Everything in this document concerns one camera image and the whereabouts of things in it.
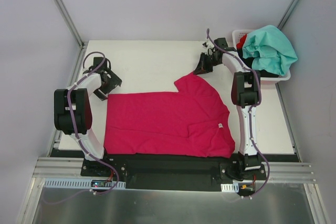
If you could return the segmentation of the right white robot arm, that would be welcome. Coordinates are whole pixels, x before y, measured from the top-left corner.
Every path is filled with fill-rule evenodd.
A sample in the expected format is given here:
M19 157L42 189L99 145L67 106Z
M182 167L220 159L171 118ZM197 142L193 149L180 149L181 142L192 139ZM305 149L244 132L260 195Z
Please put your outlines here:
M208 39L202 46L206 51L200 54L194 74L210 73L215 66L223 64L233 75L231 100L238 112L240 146L237 161L226 168L225 174L242 181L260 170L263 161L257 147L256 133L256 109L261 104L260 75L233 54L233 48L225 50L227 43L224 38L215 41Z

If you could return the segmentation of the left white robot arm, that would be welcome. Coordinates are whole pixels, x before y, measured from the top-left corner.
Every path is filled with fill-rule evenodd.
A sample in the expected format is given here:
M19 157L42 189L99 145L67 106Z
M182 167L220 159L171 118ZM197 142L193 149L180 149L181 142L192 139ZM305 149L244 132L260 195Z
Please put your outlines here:
M111 70L111 62L104 53L94 51L89 55L93 64L83 69L83 75L72 86L54 91L54 125L65 135L69 135L82 149L85 159L95 161L92 169L99 176L110 173L111 164L105 160L104 147L92 129L93 116L90 96L95 95L101 101L121 86L122 80Z

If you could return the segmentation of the magenta t shirt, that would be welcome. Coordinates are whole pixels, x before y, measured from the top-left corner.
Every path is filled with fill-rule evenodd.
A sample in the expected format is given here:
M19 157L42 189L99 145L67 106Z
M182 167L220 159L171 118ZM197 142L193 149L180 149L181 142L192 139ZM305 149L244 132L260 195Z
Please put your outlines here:
M230 112L216 89L192 73L174 85L176 92L108 96L108 154L231 157Z

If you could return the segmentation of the teal t shirt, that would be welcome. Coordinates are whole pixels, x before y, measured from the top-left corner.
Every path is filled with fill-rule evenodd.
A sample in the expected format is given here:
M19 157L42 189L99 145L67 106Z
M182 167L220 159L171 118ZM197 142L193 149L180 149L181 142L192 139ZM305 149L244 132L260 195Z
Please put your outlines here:
M285 76L298 60L297 54L284 33L273 25L249 32L242 45L244 59L252 59L251 68Z

